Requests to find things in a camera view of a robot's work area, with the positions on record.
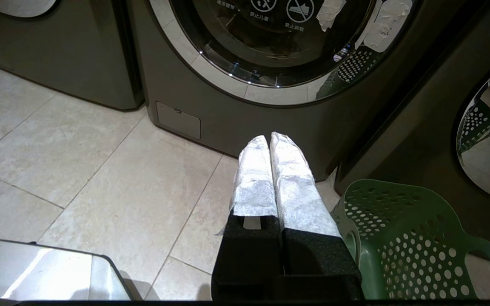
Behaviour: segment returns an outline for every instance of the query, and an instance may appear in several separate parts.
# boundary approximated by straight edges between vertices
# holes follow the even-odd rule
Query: tile floor
[[[210,299],[236,169],[144,108],[110,110],[0,71],[0,238],[105,254],[142,298]],[[330,183],[317,189],[332,209]]]

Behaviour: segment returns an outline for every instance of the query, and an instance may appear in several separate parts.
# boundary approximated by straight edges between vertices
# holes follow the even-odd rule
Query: gray washing machine
[[[119,110],[143,101],[123,0],[0,0],[0,68]]]
[[[424,186],[490,241],[490,2],[360,153],[336,189],[363,178]]]
[[[469,2],[134,0],[148,116],[237,156],[276,130],[317,180],[336,163]]]

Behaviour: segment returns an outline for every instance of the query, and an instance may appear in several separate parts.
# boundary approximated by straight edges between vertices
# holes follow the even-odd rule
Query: washing machine
[[[336,189],[361,178],[433,190],[465,231],[490,241],[490,2],[369,143],[344,159]]]
[[[119,110],[143,101],[122,0],[0,0],[0,68]]]
[[[134,0],[152,122],[237,156],[276,130],[324,180],[463,0]]]

